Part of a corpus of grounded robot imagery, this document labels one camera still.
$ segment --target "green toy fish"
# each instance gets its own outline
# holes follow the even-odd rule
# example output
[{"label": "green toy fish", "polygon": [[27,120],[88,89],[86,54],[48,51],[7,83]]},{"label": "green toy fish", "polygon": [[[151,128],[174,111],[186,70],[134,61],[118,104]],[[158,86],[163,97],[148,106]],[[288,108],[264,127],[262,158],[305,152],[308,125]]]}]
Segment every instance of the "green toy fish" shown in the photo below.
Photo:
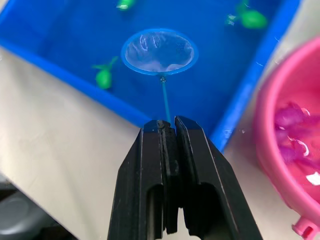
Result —
[{"label": "green toy fish", "polygon": [[107,65],[95,65],[93,66],[94,69],[100,69],[95,76],[96,83],[98,84],[99,88],[101,89],[109,89],[112,86],[112,75],[111,75],[111,68],[112,65],[118,60],[117,56],[114,56],[111,62]]},{"label": "green toy fish", "polygon": [[129,10],[133,5],[135,5],[135,0],[119,0],[117,8],[121,11]]},{"label": "green toy fish", "polygon": [[263,29],[268,25],[268,20],[256,10],[248,10],[249,0],[243,0],[236,6],[238,16],[229,15],[227,24],[234,25],[241,19],[242,25],[247,29]]}]

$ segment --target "table surface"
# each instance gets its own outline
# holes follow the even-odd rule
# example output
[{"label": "table surface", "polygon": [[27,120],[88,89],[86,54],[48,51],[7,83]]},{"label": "table surface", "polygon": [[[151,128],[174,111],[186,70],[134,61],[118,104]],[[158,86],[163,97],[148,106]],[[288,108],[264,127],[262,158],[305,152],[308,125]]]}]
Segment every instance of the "table surface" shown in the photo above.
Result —
[{"label": "table surface", "polygon": [[[303,2],[260,82],[288,52],[320,33],[318,1]],[[0,56],[0,171],[80,240],[105,240],[117,171],[139,129],[3,48]],[[291,230],[298,214],[257,166],[254,104],[255,98],[224,155],[263,239],[298,240]],[[164,239],[198,239],[189,237],[182,213],[178,225],[178,233]]]}]

